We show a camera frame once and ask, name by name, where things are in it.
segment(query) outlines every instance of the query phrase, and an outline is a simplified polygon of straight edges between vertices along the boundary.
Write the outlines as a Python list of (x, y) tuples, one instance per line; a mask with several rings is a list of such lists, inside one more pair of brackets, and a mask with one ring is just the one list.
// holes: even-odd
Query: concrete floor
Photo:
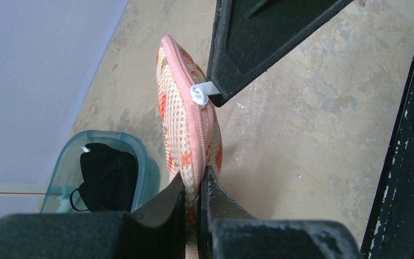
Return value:
[[(139, 137), (167, 184), (155, 53), (206, 70), (214, 0), (130, 0), (72, 134)], [(414, 1), (351, 3), (217, 109), (222, 186), (264, 219), (330, 219), (362, 240), (414, 51)]]

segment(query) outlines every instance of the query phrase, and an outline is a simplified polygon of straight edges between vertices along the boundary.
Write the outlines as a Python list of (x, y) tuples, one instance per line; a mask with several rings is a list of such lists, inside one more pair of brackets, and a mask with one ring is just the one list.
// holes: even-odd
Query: white plastic clip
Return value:
[(211, 81), (193, 85), (190, 89), (190, 93), (193, 101), (202, 107), (205, 107), (209, 103), (209, 96), (220, 94)]
[(85, 152), (85, 153), (88, 153), (89, 151), (91, 151), (89, 148), (87, 148), (87, 147), (80, 147), (82, 150), (83, 150), (83, 152)]

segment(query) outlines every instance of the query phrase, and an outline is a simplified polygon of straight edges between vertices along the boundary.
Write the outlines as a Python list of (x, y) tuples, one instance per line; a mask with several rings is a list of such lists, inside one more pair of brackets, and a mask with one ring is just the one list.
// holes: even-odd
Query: pink zipper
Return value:
[[(182, 97), (184, 100), (190, 100), (190, 103), (184, 103), (185, 106), (189, 106), (190, 108), (193, 108), (195, 111), (195, 115), (196, 115), (196, 121), (197, 121), (197, 136), (199, 137), (199, 140), (201, 142), (201, 154), (202, 154), (202, 165), (199, 165), (200, 167), (197, 168), (199, 171), (199, 173), (201, 174), (201, 177), (204, 173), (205, 170), (205, 165), (207, 163), (207, 158), (206, 158), (206, 151), (207, 151), (207, 147), (206, 147), (206, 143), (209, 143), (211, 135), (210, 133), (212, 132), (212, 120), (213, 120), (213, 110), (212, 107), (210, 106), (210, 104), (206, 105), (206, 111), (207, 111), (207, 118), (208, 122), (209, 122), (209, 129), (207, 131), (208, 134), (205, 135), (205, 139), (204, 139), (204, 131), (203, 131), (203, 124), (202, 124), (202, 111), (201, 111), (201, 106), (199, 106), (198, 104), (196, 104), (194, 101), (191, 100), (191, 94), (190, 94), (190, 87), (192, 85), (195, 84), (195, 82), (193, 81), (193, 79), (191, 78), (190, 73), (187, 71), (184, 59), (182, 58), (182, 55), (178, 49), (178, 45), (177, 43), (174, 41), (174, 39), (172, 39), (172, 37), (170, 36), (165, 36), (162, 40), (163, 43), (163, 47), (168, 47), (170, 48), (170, 51), (165, 51), (166, 53), (166, 57), (168, 59), (168, 63), (170, 66), (170, 69), (172, 70), (172, 74), (174, 76), (174, 79), (177, 83), (177, 85), (179, 86)], [(201, 179), (195, 179), (196, 183), (198, 185), (198, 183), (200, 183)]]

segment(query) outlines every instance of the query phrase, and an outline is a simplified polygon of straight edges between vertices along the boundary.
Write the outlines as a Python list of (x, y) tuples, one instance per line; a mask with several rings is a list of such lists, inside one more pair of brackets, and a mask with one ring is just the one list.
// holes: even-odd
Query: black fabric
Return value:
[(92, 212), (129, 212), (137, 185), (136, 158), (102, 143), (91, 143), (86, 147), (90, 151), (80, 156), (84, 182), (77, 189), (86, 207)]

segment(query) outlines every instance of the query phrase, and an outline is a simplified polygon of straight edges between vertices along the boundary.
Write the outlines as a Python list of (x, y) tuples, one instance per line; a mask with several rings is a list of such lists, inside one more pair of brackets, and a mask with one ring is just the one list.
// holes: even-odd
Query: black plastic part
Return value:
[(255, 219), (220, 186), (211, 167), (205, 171), (199, 200), (200, 259), (361, 258), (342, 224)]
[(207, 81), (220, 107), (352, 0), (217, 0)]
[(364, 258), (414, 258), (414, 57), (361, 247)]
[(217, 220), (213, 257), (265, 259), (360, 259), (346, 227), (330, 221)]

